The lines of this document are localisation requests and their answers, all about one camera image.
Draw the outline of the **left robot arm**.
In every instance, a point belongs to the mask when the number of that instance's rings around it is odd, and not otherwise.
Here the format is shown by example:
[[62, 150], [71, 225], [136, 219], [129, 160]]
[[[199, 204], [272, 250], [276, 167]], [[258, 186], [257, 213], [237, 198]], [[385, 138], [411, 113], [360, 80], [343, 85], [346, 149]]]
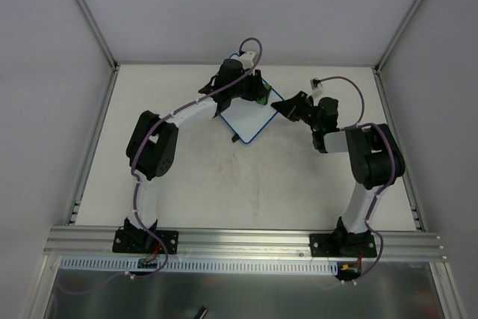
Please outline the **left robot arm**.
[[216, 75], [198, 91], [198, 98], [161, 118], [144, 111], [134, 128], [126, 148], [131, 174], [136, 178], [133, 206], [123, 228], [130, 234], [130, 243], [141, 252], [151, 250], [154, 233], [158, 186], [156, 179], [171, 168], [176, 153], [179, 129], [213, 119], [226, 111], [234, 99], [266, 105], [271, 87], [256, 70], [256, 53], [241, 52], [227, 58]]

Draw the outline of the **green bone-shaped eraser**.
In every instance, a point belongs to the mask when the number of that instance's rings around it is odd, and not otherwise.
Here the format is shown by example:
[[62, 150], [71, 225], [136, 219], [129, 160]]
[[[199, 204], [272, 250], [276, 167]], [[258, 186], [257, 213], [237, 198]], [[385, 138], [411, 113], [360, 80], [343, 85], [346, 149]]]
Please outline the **green bone-shaped eraser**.
[[261, 88], [258, 91], [258, 97], [256, 102], [260, 105], [266, 105], [270, 97], [271, 86], [269, 84], [263, 83]]

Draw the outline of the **blue-framed whiteboard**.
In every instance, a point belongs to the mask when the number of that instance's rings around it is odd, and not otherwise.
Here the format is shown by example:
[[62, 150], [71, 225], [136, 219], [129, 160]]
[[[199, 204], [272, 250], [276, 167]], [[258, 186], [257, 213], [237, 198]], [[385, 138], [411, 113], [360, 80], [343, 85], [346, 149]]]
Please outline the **blue-framed whiteboard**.
[[244, 144], [249, 144], [277, 115], [277, 111], [270, 104], [281, 99], [282, 96], [271, 86], [270, 97], [266, 105], [242, 99], [233, 99], [228, 109], [217, 112], [218, 116], [234, 132], [232, 140], [234, 142], [239, 140]]

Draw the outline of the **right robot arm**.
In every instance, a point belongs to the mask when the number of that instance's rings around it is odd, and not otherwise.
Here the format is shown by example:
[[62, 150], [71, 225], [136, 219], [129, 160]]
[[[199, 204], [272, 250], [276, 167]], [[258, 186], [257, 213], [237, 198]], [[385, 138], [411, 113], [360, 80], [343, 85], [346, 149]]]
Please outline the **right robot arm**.
[[388, 124], [366, 123], [340, 129], [338, 100], [324, 97], [315, 105], [304, 92], [271, 106], [288, 120], [308, 125], [317, 151], [345, 152], [349, 156], [356, 182], [353, 194], [335, 230], [318, 247], [345, 256], [368, 248], [372, 235], [370, 219], [378, 196], [403, 176], [406, 168]]

